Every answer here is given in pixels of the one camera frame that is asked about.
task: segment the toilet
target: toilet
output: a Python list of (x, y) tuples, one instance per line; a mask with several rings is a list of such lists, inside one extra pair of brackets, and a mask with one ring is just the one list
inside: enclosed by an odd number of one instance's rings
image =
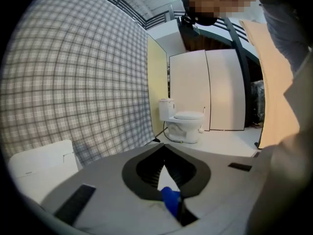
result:
[(165, 121), (169, 130), (169, 139), (185, 143), (197, 143), (199, 128), (203, 124), (201, 112), (177, 112), (172, 98), (159, 100), (160, 120)]

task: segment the blue object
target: blue object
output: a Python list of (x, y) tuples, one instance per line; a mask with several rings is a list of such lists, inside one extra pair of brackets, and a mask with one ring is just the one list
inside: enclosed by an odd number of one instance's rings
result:
[(161, 190), (163, 202), (166, 208), (170, 211), (170, 213), (177, 218), (179, 200), (180, 200), (180, 192), (173, 191), (169, 187), (164, 187)]

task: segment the wooden panel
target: wooden panel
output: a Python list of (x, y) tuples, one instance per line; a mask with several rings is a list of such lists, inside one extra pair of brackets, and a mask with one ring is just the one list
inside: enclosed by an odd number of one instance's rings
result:
[(205, 52), (211, 86), (211, 130), (245, 128), (245, 87), (234, 49)]
[(166, 52), (148, 36), (148, 87), (151, 110), (151, 122), (154, 135), (163, 131), (160, 120), (158, 101), (168, 97)]
[(275, 47), (266, 24), (243, 20), (241, 25), (258, 52), (263, 74), (265, 119), (259, 148), (264, 148), (299, 131), (296, 116), (284, 97), (292, 83), (292, 72), (287, 59)]
[(203, 112), (204, 130), (210, 130), (210, 79), (204, 50), (170, 57), (171, 98), (177, 111)]

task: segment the person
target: person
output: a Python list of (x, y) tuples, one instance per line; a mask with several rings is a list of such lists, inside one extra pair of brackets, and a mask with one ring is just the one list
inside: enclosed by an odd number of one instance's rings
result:
[[(188, 9), (204, 17), (238, 12), (249, 6), (250, 1), (253, 0), (183, 0), (184, 5), (187, 2)], [(293, 74), (309, 53), (313, 39), (307, 20), (310, 17), (308, 1), (260, 0), (271, 38), (276, 48), (289, 61)]]

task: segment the black slot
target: black slot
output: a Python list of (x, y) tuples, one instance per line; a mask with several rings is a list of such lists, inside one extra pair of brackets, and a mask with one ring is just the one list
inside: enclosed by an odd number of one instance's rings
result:
[(238, 169), (238, 170), (244, 170), (244, 171), (250, 171), (252, 166), (245, 165), (245, 164), (238, 164), (238, 163), (231, 163), (228, 167)]
[(95, 187), (81, 185), (55, 212), (54, 216), (68, 225), (73, 225), (95, 190)]

